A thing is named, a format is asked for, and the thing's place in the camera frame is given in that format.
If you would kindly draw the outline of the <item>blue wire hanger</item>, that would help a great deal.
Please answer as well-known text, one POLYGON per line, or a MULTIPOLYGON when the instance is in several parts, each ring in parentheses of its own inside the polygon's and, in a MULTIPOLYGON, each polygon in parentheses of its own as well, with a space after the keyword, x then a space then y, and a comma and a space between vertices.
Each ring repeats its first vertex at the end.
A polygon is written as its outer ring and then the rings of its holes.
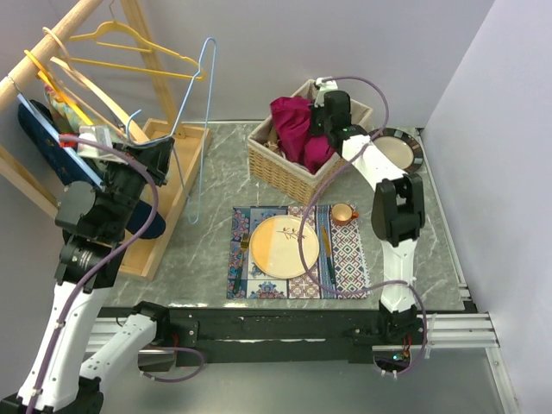
MULTIPOLYGON (((196 71, 191 76, 188 76, 188 78, 190 78, 190 83, 189 83, 189 85, 187 87, 187 90, 186 90, 186 93, 185 93, 185 95, 184 95, 184 97, 181 101, 178 113, 175 116, 174 121, 172 122, 172 124, 169 124, 169 127, 170 127, 170 131, 169 131, 170 134, 169 135, 172 136, 172 137, 175 136, 177 127, 183 126, 182 122, 180 122, 180 118, 182 117, 182 115, 183 115, 183 113, 186 109, 186 105, 188 103, 189 97, 190 97, 190 95, 193 91, 193 87, 194 87, 196 81, 199 81, 199 78, 204 78, 205 73, 204 73, 204 70, 202 68, 202 63, 203 63, 203 60, 204 60, 204 55, 205 55, 208 44, 210 44, 210 43, 212 44, 212 58, 211 58, 211 67, 210 67, 210 74, 209 74, 209 90, 208 90, 208 97, 207 97, 206 107, 205 107, 205 112, 204 112, 204 130, 203 130, 203 134, 200 138, 200 142, 199 142, 200 153, 199 153, 198 187, 199 187, 199 190, 201 191, 202 187, 203 187, 203 170, 204 170, 204 152, 205 152, 205 144, 206 144, 206 133, 207 133, 207 128, 209 127, 209 123, 210 123, 210 107, 211 107, 211 99, 212 99, 212 92, 213 92, 214 79, 215 79, 215 70, 216 70, 216 58, 217 58, 217 42, 216 42, 216 39, 213 38, 213 37, 207 37, 204 40, 201 52, 198 56, 198 61, 194 60, 192 58, 189 58, 187 56, 181 55, 180 53, 174 52, 171 49, 168 49, 166 47, 163 47, 163 46, 158 45, 156 43, 153 43, 151 41, 143 41, 143 42, 148 44, 148 46, 150 48, 152 48, 153 50, 155 50, 155 49, 160 50, 162 53, 169 54, 169 55, 171 55, 171 56, 173 56, 173 57, 175 57, 176 59, 179 59, 179 60, 190 61, 196 67, 196 71)), ((140 112, 141 112, 141 110, 137 110, 131 116, 129 116, 129 119, 126 121, 125 129, 124 129, 124 137, 125 138, 130 139, 130 136, 131 136, 130 122, 133 121, 134 116, 139 114, 140 112)), ((179 161, 179 157, 176 154, 175 154, 175 159, 176 159, 177 171, 178 171, 178 174, 179 174, 180 184, 181 184, 182 189, 184 189, 185 184, 188 184, 188 182, 191 181, 191 180, 184 178, 184 174, 183 174, 182 167, 181 167, 181 164, 180 164, 180 161, 179 161)), ((201 211, 202 211, 202 196, 199 194, 197 196, 197 212, 196 212, 195 216, 192 215, 191 213, 186 213, 189 224, 193 225, 193 224, 196 224, 198 222, 198 220, 201 216, 201 211)))

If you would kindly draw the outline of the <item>pastel floral skirt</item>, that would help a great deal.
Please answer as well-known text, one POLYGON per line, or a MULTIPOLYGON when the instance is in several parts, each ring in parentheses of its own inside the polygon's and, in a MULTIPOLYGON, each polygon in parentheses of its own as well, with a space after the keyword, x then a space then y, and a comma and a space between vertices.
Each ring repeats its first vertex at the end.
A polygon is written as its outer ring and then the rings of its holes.
POLYGON ((84 112, 78 112, 77 105, 73 108, 53 87, 44 86, 44 97, 53 124, 61 134, 78 134, 81 126, 92 125, 91 119, 84 112))

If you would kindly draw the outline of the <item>yellow plastic hanger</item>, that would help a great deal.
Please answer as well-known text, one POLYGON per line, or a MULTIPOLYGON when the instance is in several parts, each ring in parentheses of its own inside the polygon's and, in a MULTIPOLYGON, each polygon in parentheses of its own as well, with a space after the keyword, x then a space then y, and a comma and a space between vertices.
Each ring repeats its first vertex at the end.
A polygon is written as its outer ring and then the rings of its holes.
POLYGON ((117 63, 110 63, 110 62, 101 61, 101 60, 72 58, 72 60, 77 63, 86 64, 90 66, 106 67, 109 69, 123 70, 127 72, 144 73, 148 75, 161 76, 165 78, 175 78, 175 79, 185 79, 185 80, 192 80, 193 78, 195 78, 196 80, 204 79, 204 71, 202 70, 200 64, 196 60, 188 56, 181 55, 159 44, 156 44, 146 39, 143 35, 139 34, 134 28, 131 28, 128 24, 121 23, 115 20, 102 22, 101 24, 98 25, 98 27, 93 32, 73 35, 69 38, 69 41, 70 42, 93 41, 96 45, 101 47, 108 47, 108 48, 144 53, 147 57, 153 57, 154 52, 161 52, 177 60, 183 60, 184 62, 191 64, 196 68, 196 71, 192 75, 189 75, 189 74, 178 73, 178 72, 167 72, 160 69, 150 69, 146 67, 128 66, 128 65, 122 65, 117 63), (105 35, 109 35, 109 34, 127 35, 135 41, 136 46, 131 47, 128 45, 108 43, 108 42, 102 41, 102 38, 105 35))

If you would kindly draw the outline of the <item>orange plastic hanger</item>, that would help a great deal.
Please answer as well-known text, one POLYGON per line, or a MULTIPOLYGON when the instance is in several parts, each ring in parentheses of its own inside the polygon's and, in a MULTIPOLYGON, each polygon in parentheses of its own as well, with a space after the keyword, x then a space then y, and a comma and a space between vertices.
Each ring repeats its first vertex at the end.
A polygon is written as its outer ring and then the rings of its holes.
POLYGON ((42 83, 45 85, 49 85, 54 88, 55 91, 57 91, 62 99, 69 103, 73 108, 76 107, 76 105, 79 107, 78 112, 84 112, 92 121, 92 125, 94 124, 94 121, 92 117, 85 111, 83 100, 78 96, 72 94, 71 91, 69 91, 63 84, 60 84, 56 77, 52 75, 44 65, 27 49, 24 50, 24 53, 27 58, 31 60, 31 62, 34 64, 34 66, 38 69, 36 77, 42 81, 42 83))

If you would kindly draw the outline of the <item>magenta pleated skirt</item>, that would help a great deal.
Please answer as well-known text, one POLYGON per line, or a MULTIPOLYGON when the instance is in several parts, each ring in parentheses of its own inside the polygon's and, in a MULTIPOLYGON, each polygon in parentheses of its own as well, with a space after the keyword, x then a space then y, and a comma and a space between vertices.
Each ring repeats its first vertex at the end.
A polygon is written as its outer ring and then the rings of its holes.
POLYGON ((292 163, 316 174, 335 150, 325 135, 311 133, 311 102, 303 97, 279 97, 270 103, 279 148, 292 163))

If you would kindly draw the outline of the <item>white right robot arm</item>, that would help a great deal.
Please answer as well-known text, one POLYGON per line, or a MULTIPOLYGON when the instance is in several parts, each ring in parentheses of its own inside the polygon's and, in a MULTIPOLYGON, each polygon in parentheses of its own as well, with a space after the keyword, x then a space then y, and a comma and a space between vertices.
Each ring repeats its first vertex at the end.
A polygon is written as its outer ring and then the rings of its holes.
POLYGON ((374 191, 371 224, 381 243, 384 272, 377 333, 384 342, 397 343, 422 327, 412 288, 417 240, 425 224, 423 180, 397 167, 375 145, 386 125, 369 134, 353 123, 350 96, 335 82, 319 87, 310 109, 311 132, 322 133, 374 191))

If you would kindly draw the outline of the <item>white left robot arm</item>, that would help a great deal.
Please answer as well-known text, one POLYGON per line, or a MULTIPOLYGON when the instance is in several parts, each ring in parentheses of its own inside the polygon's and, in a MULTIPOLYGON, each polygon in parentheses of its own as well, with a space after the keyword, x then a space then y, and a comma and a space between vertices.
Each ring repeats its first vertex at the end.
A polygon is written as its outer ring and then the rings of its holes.
POLYGON ((3 413, 98 413, 104 392, 139 351, 169 341, 168 309, 142 302, 129 320, 89 360, 86 347, 99 311, 115 284, 126 249, 150 227, 158 201, 142 227, 124 237, 144 187, 166 183, 174 139, 105 146, 74 136, 78 147, 116 156, 108 161, 101 185, 69 184, 55 224, 64 232, 56 269, 54 300, 33 366, 19 391, 2 399, 3 413))

